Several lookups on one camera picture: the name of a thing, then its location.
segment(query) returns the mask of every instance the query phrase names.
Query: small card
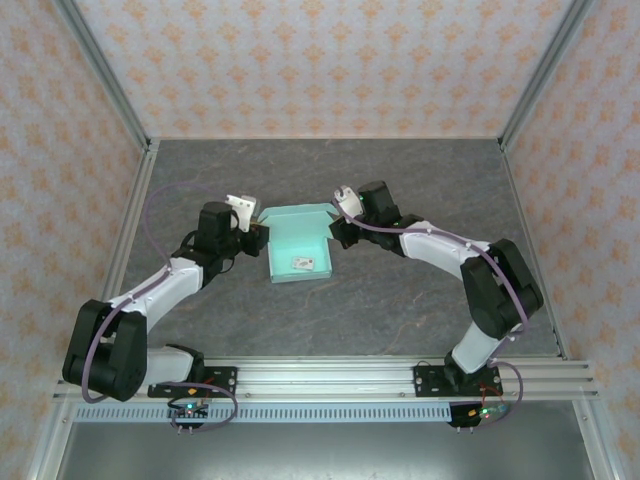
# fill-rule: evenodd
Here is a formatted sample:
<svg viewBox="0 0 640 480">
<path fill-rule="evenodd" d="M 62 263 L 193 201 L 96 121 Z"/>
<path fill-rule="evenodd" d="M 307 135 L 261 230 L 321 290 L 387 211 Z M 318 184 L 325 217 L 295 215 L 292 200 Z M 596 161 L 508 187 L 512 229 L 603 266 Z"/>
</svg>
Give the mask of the small card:
<svg viewBox="0 0 640 480">
<path fill-rule="evenodd" d="M 315 262 L 309 257 L 293 257 L 292 267 L 296 270 L 313 270 Z"/>
</svg>

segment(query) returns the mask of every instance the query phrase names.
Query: gray marble surface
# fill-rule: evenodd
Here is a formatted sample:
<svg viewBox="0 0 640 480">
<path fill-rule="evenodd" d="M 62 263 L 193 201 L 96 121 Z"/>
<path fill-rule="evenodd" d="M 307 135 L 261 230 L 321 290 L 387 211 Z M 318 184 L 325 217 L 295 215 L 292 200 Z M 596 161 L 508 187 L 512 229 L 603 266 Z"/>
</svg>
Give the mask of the gray marble surface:
<svg viewBox="0 0 640 480">
<path fill-rule="evenodd" d="M 489 140 L 164 140 L 149 192 L 196 182 L 215 198 L 180 188 L 149 217 L 155 238 L 175 250 L 206 201 L 226 193 L 262 207 L 324 203 L 341 185 L 385 180 L 402 213 L 478 240 L 514 240 L 530 260 L 495 141 Z M 241 255 L 231 272 L 181 302 L 150 333 L 150 346 L 181 343 L 206 355 L 444 355 L 470 323 L 462 284 L 422 262 L 362 243 L 330 242 L 330 279 L 269 281 L 266 254 Z M 142 228 L 123 289 L 161 266 Z M 558 353 L 546 309 L 508 354 Z"/>
</svg>

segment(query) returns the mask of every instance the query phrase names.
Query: black bracket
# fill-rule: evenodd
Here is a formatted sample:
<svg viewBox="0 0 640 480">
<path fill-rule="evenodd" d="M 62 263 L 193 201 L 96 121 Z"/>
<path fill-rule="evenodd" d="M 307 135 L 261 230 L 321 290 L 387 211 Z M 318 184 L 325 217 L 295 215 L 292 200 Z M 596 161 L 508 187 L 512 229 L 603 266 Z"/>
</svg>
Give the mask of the black bracket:
<svg viewBox="0 0 640 480">
<path fill-rule="evenodd" d="M 232 395 L 236 394 L 236 386 L 238 385 L 237 367 L 204 367 L 202 375 L 202 381 L 196 383 L 207 383 L 214 387 L 224 388 Z M 147 395 L 149 398 L 227 398 L 223 393 L 204 388 L 191 389 L 188 387 L 170 387 L 162 384 L 150 385 Z"/>
<path fill-rule="evenodd" d="M 444 365 L 416 365 L 413 367 L 413 386 L 416 397 L 481 397 L 481 385 L 495 388 L 502 395 L 502 382 L 498 367 L 484 367 L 470 381 L 453 385 L 445 376 Z M 490 389 L 487 397 L 497 397 Z"/>
</svg>

